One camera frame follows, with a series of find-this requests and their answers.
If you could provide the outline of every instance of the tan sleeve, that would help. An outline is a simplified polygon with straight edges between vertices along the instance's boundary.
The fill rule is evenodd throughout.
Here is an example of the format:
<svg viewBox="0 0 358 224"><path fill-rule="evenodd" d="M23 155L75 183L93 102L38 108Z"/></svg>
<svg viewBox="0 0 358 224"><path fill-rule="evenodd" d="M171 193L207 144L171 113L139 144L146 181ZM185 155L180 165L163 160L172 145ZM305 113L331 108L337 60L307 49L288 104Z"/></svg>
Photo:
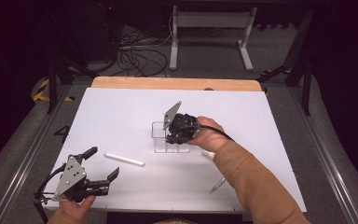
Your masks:
<svg viewBox="0 0 358 224"><path fill-rule="evenodd" d="M78 220L58 209L48 221L48 224L85 224L86 220Z"/></svg>
<svg viewBox="0 0 358 224"><path fill-rule="evenodd" d="M254 223L309 223L275 175L245 148L227 141L213 161Z"/></svg>

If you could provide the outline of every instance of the gray carpet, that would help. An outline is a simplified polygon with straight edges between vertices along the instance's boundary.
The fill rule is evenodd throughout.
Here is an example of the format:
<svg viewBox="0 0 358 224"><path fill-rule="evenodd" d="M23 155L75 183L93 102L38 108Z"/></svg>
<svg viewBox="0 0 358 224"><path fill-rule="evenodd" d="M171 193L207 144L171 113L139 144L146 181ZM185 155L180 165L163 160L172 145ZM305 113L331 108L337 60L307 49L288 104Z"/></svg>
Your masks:
<svg viewBox="0 0 358 224"><path fill-rule="evenodd" d="M240 52L235 41L241 36L239 30L225 30L219 37L207 37L197 32L185 32L180 36L178 66L176 71L165 70L168 77L208 77L254 79L264 70L272 70L282 65L296 30L268 28L264 31L254 29L248 43L248 51L255 68L246 72ZM153 47L170 57L170 44ZM158 55L149 53L156 61L163 62ZM157 65L149 63L144 71L153 72ZM108 76L119 71L117 65L105 71ZM131 71L130 76L139 76ZM298 185L302 192L308 212L306 217L313 223L347 223L344 213L332 190L324 168L315 153L310 133L295 107L295 101L284 86L286 75L279 75L263 86L268 87L273 116L282 136L294 171L298 174ZM43 179L49 174L62 147L62 136L54 135L65 125L71 125L84 90L90 86L88 77L76 77L70 87L68 96L74 96L73 102L63 102L52 120L46 137L38 149L37 158L29 174L21 185L19 194L14 199L5 223L42 223L33 207L33 193ZM48 102L36 102L33 110L13 134L0 154L0 202L4 197L10 181L21 165L22 159L33 146L34 138L46 118ZM358 209L358 174L351 165L342 146L337 140L334 129L324 108L316 80L312 80L310 96L310 113L317 132L331 154L343 181L351 193ZM92 211L88 223L105 223L106 213Z"/></svg>

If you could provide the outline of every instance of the white tabletop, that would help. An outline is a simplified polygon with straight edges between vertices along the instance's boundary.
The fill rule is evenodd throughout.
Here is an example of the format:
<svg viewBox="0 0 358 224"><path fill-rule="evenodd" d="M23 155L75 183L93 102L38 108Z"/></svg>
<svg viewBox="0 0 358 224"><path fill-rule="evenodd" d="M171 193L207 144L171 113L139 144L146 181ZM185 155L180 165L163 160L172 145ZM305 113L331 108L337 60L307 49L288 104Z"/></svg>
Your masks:
<svg viewBox="0 0 358 224"><path fill-rule="evenodd" d="M117 167L118 178L107 196L92 206L104 211L241 213L234 189L221 178L214 163L199 147L188 153L156 153L151 128L163 114L182 101L178 113L214 118L240 145L251 151L275 174L306 212L295 175L262 91L171 91L89 88L57 159L55 170L69 154L91 147L98 152L83 161L88 179L105 180ZM105 152L144 161L135 166L107 159ZM45 191L55 191L59 176ZM57 208L48 202L46 208Z"/></svg>

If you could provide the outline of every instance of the clear acrylic box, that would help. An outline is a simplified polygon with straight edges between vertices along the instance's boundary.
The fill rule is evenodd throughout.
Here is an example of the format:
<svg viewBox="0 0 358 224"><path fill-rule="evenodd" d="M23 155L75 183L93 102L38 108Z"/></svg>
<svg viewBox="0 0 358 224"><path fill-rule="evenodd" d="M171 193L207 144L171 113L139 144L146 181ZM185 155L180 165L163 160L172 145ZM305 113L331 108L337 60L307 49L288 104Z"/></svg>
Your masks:
<svg viewBox="0 0 358 224"><path fill-rule="evenodd" d="M163 121L155 121L152 123L152 138L157 153L186 153L190 149L188 144L169 144L165 142L165 137L169 134L167 130L163 130Z"/></svg>

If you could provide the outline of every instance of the human hand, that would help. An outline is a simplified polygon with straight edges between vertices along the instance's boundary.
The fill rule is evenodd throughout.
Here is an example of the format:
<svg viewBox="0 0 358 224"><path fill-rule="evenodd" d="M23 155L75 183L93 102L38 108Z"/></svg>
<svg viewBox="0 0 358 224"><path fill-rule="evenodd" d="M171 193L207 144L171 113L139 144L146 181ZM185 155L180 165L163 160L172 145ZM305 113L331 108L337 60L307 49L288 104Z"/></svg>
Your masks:
<svg viewBox="0 0 358 224"><path fill-rule="evenodd" d="M60 209L67 215L77 219L85 220L88 211L95 201L95 196L90 195L82 204L78 204L75 201L60 202Z"/></svg>
<svg viewBox="0 0 358 224"><path fill-rule="evenodd" d="M219 125L216 121L214 121L214 119L198 117L197 120L201 125L210 126L224 132L223 127ZM212 130L203 128L194 139L188 141L187 143L190 145L202 147L207 151L216 153L217 150L223 144L225 144L226 141L228 141L228 139L221 133L217 133Z"/></svg>

